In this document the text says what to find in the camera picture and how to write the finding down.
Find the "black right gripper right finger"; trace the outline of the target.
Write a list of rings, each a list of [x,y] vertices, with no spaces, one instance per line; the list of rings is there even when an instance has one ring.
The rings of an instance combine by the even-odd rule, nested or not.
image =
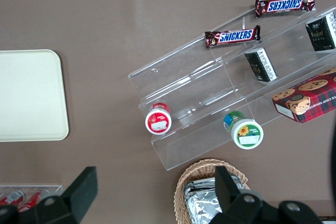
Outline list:
[[[251,190],[239,190],[224,166],[215,168],[215,193],[222,209],[212,223],[259,223],[262,200]]]

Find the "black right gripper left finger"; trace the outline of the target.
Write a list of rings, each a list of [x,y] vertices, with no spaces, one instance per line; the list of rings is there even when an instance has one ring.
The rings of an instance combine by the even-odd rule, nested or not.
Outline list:
[[[81,223],[98,194],[97,168],[86,167],[61,194],[33,208],[35,223]]]

